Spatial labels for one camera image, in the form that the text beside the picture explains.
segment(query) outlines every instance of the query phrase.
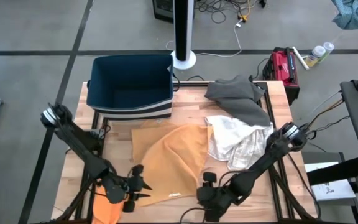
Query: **orange cloth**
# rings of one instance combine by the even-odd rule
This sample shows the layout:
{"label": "orange cloth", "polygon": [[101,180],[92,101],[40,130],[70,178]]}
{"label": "orange cloth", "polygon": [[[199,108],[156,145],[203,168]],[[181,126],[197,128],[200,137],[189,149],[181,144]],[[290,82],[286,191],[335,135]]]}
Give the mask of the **orange cloth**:
{"label": "orange cloth", "polygon": [[[96,192],[105,195],[104,187],[97,187]],[[93,202],[92,224],[115,224],[118,222],[124,202],[111,204],[102,195],[95,194]]]}
{"label": "orange cloth", "polygon": [[195,195],[211,134],[212,127],[194,124],[133,129],[134,161],[144,165],[144,180],[153,188],[143,189],[150,197],[140,198],[136,205]]}

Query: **red toolbox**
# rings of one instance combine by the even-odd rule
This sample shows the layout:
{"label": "red toolbox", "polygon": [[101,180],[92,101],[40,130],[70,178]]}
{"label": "red toolbox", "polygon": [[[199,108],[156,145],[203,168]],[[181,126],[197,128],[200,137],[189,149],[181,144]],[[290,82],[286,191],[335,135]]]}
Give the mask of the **red toolbox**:
{"label": "red toolbox", "polygon": [[298,74],[292,48],[276,47],[263,71],[264,80],[281,80],[284,83],[288,103],[291,105],[299,95]]}

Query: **dark blue bin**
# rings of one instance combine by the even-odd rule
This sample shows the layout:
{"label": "dark blue bin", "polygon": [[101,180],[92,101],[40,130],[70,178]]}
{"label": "dark blue bin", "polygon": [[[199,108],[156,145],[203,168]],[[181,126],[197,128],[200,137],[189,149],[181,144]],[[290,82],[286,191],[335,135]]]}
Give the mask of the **dark blue bin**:
{"label": "dark blue bin", "polygon": [[93,61],[86,104],[117,120],[170,118],[172,56],[115,55]]}

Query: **white stand base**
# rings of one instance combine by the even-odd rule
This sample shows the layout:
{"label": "white stand base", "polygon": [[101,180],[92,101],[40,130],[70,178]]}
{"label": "white stand base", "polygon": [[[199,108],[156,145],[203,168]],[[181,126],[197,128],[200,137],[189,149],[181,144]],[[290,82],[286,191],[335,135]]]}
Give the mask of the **white stand base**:
{"label": "white stand base", "polygon": [[189,60],[185,60],[185,61],[179,61],[177,59],[177,54],[175,51],[173,51],[171,53],[172,57],[173,57],[173,67],[175,69],[179,69],[179,70],[187,70],[189,68],[191,68],[192,66],[194,66],[194,64],[196,63],[196,55],[194,54],[194,52],[190,51],[190,57]]}

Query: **white plaid towel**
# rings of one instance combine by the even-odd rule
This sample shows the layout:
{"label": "white plaid towel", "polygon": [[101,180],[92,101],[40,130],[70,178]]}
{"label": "white plaid towel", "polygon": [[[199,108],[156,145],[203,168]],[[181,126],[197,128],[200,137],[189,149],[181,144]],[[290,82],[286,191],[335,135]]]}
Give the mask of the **white plaid towel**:
{"label": "white plaid towel", "polygon": [[273,123],[269,127],[249,126],[227,116],[209,116],[206,122],[214,129],[208,154],[228,161],[229,170],[248,169],[265,153],[266,140],[273,133]]}

